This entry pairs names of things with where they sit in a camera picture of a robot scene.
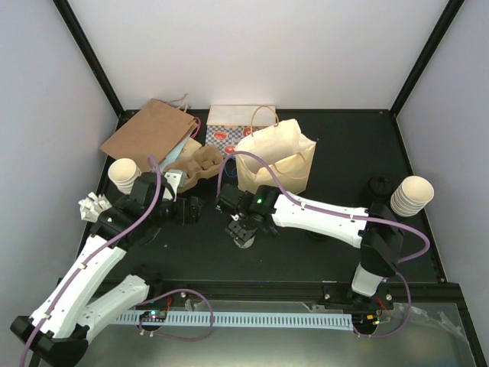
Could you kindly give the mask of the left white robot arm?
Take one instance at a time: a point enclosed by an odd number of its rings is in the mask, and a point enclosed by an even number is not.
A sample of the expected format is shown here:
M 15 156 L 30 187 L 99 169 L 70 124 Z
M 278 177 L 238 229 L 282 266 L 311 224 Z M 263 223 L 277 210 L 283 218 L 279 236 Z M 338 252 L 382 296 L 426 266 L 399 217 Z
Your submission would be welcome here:
M 92 222 L 83 250 L 42 305 L 11 324 L 27 350 L 51 366 L 75 366 L 95 337 L 123 312 L 166 297 L 160 273 L 146 265 L 137 266 L 101 297 L 94 294 L 130 249 L 151 242 L 163 224 L 197 221 L 201 200 L 177 196 L 182 176 L 180 171 L 144 173 L 128 195 L 114 202 L 94 193 L 79 202 L 83 218 Z

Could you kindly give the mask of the cream paper bag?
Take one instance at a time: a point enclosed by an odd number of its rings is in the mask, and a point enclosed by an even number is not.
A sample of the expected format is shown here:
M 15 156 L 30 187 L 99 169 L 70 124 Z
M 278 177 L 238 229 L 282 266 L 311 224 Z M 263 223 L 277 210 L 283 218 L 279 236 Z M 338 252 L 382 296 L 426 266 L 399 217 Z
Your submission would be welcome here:
M 238 188 L 255 193 L 259 186 L 275 186 L 272 170 L 283 187 L 294 194 L 307 186 L 316 142 L 307 138 L 296 119 L 279 120 L 272 114 L 272 125 L 255 129 L 251 117 L 250 134 L 235 146 Z

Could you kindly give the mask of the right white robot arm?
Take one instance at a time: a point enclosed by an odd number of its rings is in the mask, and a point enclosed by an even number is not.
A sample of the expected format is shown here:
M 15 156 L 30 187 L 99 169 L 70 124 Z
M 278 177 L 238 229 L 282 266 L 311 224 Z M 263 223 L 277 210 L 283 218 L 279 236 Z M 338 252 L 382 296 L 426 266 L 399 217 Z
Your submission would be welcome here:
M 364 308 L 378 286 L 397 272 L 405 231 L 382 203 L 364 207 L 336 206 L 261 186 L 255 193 L 226 184 L 216 209 L 231 217 L 225 231 L 239 248 L 248 248 L 258 232 L 278 235 L 278 228 L 302 229 L 360 250 L 360 261 L 347 290 L 349 303 Z

